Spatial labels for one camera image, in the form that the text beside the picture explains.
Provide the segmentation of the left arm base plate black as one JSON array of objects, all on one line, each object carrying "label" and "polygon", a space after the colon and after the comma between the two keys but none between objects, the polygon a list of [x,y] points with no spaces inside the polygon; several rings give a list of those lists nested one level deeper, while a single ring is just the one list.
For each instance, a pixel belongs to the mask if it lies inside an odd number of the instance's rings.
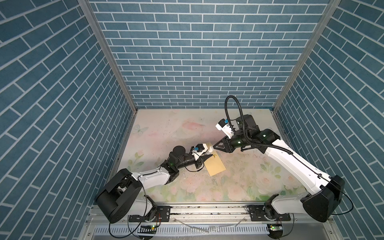
[{"label": "left arm base plate black", "polygon": [[171,214],[171,206],[152,207],[148,214],[144,217],[139,215],[129,215],[130,223],[139,222],[169,222]]}]

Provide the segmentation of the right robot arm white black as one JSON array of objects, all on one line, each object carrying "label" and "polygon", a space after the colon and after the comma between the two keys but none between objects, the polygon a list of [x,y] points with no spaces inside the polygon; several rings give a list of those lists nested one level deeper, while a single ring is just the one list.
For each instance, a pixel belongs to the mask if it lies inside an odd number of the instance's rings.
[{"label": "right robot arm white black", "polygon": [[227,119],[221,119],[216,124],[225,137],[214,145],[215,150],[232,153],[236,149],[242,152],[257,149],[278,162],[306,189],[305,193],[291,197],[272,195],[264,203],[266,218],[274,221],[284,214],[308,214],[318,222],[326,222],[342,201],[345,181],[310,164],[274,131],[260,130],[251,115],[238,117],[236,123],[236,129]]}]

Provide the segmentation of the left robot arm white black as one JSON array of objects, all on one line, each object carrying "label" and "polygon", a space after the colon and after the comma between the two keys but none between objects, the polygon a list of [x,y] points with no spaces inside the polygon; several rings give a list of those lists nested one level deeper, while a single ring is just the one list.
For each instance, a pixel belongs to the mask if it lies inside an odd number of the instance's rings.
[{"label": "left robot arm white black", "polygon": [[214,148],[207,144],[191,147],[189,153],[183,146],[176,146],[154,170],[132,173],[128,169],[121,169],[99,191],[95,202],[111,224],[126,215],[152,220],[157,204],[147,194],[140,197],[140,192],[173,182],[182,168],[194,165],[199,171],[205,161],[213,156],[213,151]]}]

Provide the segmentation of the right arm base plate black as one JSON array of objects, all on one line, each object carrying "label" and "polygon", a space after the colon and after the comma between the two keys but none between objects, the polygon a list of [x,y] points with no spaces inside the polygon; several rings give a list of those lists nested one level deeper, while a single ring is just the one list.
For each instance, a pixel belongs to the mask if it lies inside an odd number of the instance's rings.
[{"label": "right arm base plate black", "polygon": [[264,205],[248,205],[246,206],[247,212],[250,214],[252,222],[261,222],[261,221],[281,221],[289,222],[291,221],[290,214],[278,214],[275,210],[272,210],[269,207]]}]

